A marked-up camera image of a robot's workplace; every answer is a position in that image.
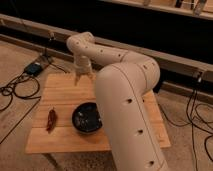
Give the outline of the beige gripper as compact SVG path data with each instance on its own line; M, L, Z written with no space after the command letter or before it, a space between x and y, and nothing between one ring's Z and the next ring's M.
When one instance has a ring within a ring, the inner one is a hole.
M80 75L87 74L90 80L94 80L94 75L92 72L91 61L86 56L76 56L74 58L74 67L76 74L74 79L74 85L76 86L81 78Z

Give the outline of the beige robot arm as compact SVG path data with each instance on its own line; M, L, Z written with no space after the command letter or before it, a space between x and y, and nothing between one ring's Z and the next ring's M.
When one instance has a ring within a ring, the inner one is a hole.
M118 171L170 171L142 96L160 78L155 59L131 50L99 45L90 32L70 36L77 77L102 66L94 85L97 108Z

